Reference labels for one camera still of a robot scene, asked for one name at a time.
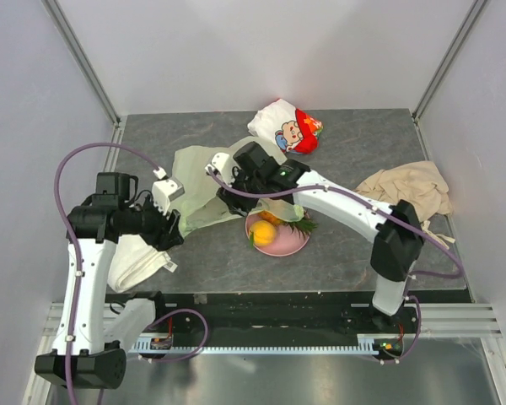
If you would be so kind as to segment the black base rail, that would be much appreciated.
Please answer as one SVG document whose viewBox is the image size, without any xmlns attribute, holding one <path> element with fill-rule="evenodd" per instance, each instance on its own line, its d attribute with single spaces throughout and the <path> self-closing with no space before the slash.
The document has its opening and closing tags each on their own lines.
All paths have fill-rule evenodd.
<svg viewBox="0 0 506 405">
<path fill-rule="evenodd" d="M 171 332 L 176 343 L 198 343 L 207 335 L 210 346 L 343 345 L 360 335 L 410 336 L 417 330 L 413 304 L 385 316 L 371 304 L 370 293 L 197 293 L 163 294 L 163 316 L 173 310 L 197 313 L 174 315 L 156 326 Z"/>
</svg>

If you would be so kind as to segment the fake yellow pear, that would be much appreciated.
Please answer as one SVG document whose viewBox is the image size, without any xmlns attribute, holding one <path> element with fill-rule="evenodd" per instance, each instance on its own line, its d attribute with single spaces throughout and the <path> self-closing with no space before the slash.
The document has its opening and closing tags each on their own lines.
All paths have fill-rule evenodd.
<svg viewBox="0 0 506 405">
<path fill-rule="evenodd" d="M 252 246 L 269 246 L 277 238 L 277 228 L 266 220 L 259 220 L 250 226 L 248 237 Z"/>
</svg>

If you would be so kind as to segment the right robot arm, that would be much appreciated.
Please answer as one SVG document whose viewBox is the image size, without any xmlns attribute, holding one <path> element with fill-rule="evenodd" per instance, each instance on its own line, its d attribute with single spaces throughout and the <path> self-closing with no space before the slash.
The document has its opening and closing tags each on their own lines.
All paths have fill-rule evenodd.
<svg viewBox="0 0 506 405">
<path fill-rule="evenodd" d="M 358 232 L 373 246 L 370 266 L 377 274 L 370 324 L 388 332 L 399 323 L 406 282 L 424 244 L 411 203 L 363 197 L 295 159 L 277 162 L 255 142 L 234 155 L 215 154 L 206 172 L 220 185 L 217 195 L 231 213 L 246 216 L 260 199 L 270 198 L 322 213 Z"/>
</svg>

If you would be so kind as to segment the beige crumpled cloth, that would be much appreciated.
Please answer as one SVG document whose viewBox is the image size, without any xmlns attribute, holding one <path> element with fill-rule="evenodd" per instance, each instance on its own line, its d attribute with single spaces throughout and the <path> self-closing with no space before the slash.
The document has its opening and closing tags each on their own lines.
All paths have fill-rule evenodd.
<svg viewBox="0 0 506 405">
<path fill-rule="evenodd" d="M 449 186 L 434 162 L 424 160 L 379 170 L 362 181 L 354 191 L 384 203 L 410 202 L 417 212 L 422 231 L 447 250 L 449 244 L 455 243 L 453 237 L 435 234 L 429 229 L 434 215 L 453 213 Z"/>
</svg>

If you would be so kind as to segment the pink plate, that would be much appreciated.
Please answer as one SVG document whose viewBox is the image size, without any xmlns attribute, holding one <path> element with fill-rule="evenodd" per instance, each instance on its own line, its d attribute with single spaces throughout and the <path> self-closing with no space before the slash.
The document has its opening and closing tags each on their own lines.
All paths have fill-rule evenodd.
<svg viewBox="0 0 506 405">
<path fill-rule="evenodd" d="M 262 220 L 259 213 L 250 214 L 245 220 L 245 233 L 249 241 L 248 230 L 256 221 Z M 278 226 L 277 238 L 269 245 L 263 247 L 250 246 L 271 257 L 287 257 L 300 251 L 310 239 L 310 235 L 303 236 L 286 226 Z"/>
</svg>

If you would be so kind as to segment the white red cartoon bag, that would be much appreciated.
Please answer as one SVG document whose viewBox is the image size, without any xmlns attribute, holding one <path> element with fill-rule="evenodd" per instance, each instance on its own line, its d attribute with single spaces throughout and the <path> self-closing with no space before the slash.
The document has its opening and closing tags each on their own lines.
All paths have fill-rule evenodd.
<svg viewBox="0 0 506 405">
<path fill-rule="evenodd" d="M 259 110 L 247 128 L 250 134 L 276 144 L 284 153 L 311 154 L 319 145 L 323 124 L 278 99 Z"/>
</svg>

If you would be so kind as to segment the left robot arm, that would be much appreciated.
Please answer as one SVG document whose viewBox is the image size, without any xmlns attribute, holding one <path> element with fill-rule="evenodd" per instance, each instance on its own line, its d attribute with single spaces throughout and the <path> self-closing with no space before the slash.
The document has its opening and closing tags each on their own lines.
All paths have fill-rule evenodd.
<svg viewBox="0 0 506 405">
<path fill-rule="evenodd" d="M 184 194 L 165 176 L 153 183 L 142 206 L 134 203 L 138 178 L 118 172 L 97 175 L 95 192 L 67 216 L 69 273 L 62 318 L 51 352 L 35 360 L 35 373 L 56 386 L 116 389 L 126 371 L 127 352 L 147 328 L 168 322 L 161 293 L 135 293 L 121 313 L 104 323 L 112 260 L 123 235 L 137 236 L 161 253 L 182 243 L 180 214 L 170 208 Z"/>
</svg>

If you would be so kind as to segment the white folded towel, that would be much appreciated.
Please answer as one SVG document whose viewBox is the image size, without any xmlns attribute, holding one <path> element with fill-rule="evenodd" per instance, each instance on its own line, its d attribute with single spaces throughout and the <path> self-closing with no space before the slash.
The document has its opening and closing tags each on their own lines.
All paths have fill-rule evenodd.
<svg viewBox="0 0 506 405">
<path fill-rule="evenodd" d="M 118 240 L 107 283 L 115 292 L 123 293 L 161 268 L 173 273 L 177 265 L 166 251 L 157 251 L 140 235 L 123 235 Z"/>
</svg>

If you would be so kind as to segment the fake pineapple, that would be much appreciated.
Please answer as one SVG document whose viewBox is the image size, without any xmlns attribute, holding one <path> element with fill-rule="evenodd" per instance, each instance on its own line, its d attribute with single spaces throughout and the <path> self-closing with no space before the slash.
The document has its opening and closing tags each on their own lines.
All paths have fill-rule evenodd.
<svg viewBox="0 0 506 405">
<path fill-rule="evenodd" d="M 261 211 L 259 217 L 272 224 L 274 227 L 286 226 L 292 231 L 299 232 L 303 236 L 310 235 L 318 227 L 318 224 L 307 213 L 302 219 L 294 222 L 284 221 L 268 211 Z"/>
</svg>

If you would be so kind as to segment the green avocado print plastic bag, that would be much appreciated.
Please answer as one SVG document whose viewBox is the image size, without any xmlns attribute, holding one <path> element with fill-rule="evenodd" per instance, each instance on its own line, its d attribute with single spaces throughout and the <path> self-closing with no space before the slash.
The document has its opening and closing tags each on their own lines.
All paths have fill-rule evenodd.
<svg viewBox="0 0 506 405">
<path fill-rule="evenodd" d="M 219 185 L 207 174 L 205 167 L 215 154 L 232 156 L 250 142 L 259 143 L 279 164 L 287 160 L 274 143 L 253 136 L 242 138 L 229 147 L 194 145 L 175 152 L 172 175 L 183 185 L 185 193 L 174 200 L 171 207 L 180 213 L 179 230 L 184 238 L 200 228 L 239 217 L 231 214 L 226 204 L 217 197 Z"/>
</svg>

